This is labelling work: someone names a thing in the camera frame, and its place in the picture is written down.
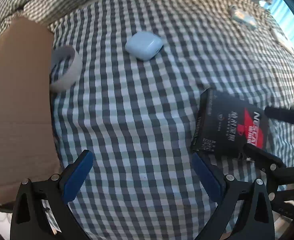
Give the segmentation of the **black Nescafe box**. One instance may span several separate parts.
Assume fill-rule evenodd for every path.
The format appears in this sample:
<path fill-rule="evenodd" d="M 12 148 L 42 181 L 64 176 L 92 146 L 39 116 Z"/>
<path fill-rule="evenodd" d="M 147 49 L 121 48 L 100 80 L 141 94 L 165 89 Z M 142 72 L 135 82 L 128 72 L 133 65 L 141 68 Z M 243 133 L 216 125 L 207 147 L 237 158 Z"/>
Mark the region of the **black Nescafe box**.
<path fill-rule="evenodd" d="M 268 133 L 264 110 L 208 88 L 200 96 L 191 151 L 242 159 L 245 144 L 265 150 Z"/>

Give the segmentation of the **cardboard box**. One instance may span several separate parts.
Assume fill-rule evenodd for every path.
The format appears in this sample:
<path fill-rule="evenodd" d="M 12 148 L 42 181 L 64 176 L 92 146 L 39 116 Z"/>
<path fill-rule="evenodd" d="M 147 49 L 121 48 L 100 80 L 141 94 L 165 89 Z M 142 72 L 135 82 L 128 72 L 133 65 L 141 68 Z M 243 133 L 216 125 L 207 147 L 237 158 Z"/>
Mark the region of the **cardboard box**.
<path fill-rule="evenodd" d="M 0 36 L 0 212 L 21 182 L 61 170 L 52 131 L 49 67 L 53 34 L 24 17 Z"/>

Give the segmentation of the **small clear wrapper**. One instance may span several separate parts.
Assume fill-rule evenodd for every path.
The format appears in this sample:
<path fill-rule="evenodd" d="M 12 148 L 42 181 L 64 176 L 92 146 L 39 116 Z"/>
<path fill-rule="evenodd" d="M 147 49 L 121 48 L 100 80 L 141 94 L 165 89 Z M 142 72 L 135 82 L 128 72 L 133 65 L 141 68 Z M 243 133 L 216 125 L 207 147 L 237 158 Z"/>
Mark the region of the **small clear wrapper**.
<path fill-rule="evenodd" d="M 247 12 L 239 9 L 235 5 L 231 5 L 229 8 L 231 18 L 240 24 L 246 25 L 248 28 L 257 29 L 257 22 L 255 18 Z"/>

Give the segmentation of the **white tape roll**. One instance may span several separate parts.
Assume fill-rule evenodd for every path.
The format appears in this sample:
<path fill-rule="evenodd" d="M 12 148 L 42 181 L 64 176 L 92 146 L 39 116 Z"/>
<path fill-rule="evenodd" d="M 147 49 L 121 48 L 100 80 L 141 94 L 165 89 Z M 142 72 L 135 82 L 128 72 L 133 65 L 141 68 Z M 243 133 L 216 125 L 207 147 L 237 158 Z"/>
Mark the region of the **white tape roll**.
<path fill-rule="evenodd" d="M 55 81 L 51 81 L 51 93 L 62 93 L 72 87 L 80 78 L 82 58 L 73 46 L 61 46 L 52 50 L 50 70 L 61 63 L 68 63 Z"/>

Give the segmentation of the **gingham bed sheet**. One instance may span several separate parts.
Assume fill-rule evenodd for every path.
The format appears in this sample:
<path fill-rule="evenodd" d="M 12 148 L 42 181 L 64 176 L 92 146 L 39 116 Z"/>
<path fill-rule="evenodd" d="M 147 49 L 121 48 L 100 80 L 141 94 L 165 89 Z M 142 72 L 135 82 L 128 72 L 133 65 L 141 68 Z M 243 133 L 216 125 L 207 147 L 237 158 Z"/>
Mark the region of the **gingham bed sheet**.
<path fill-rule="evenodd" d="M 257 29 L 233 20 L 235 5 Z M 51 25 L 54 46 L 73 46 L 82 74 L 52 98 L 62 165 L 83 150 L 95 162 L 70 209 L 90 239 L 193 239 L 215 210 L 190 165 L 203 90 L 259 108 L 294 106 L 294 53 L 259 4 L 232 0 L 97 0 Z M 148 61 L 127 40 L 163 41 Z"/>

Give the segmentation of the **light blue earbuds case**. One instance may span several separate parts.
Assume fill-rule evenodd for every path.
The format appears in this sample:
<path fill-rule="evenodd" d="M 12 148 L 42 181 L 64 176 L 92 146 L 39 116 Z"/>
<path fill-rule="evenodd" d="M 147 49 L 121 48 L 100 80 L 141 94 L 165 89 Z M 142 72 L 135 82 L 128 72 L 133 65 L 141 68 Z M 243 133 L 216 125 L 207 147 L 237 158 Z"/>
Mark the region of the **light blue earbuds case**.
<path fill-rule="evenodd" d="M 163 41 L 154 33 L 139 31 L 130 37 L 125 45 L 125 50 L 136 59 L 148 61 L 163 47 Z"/>

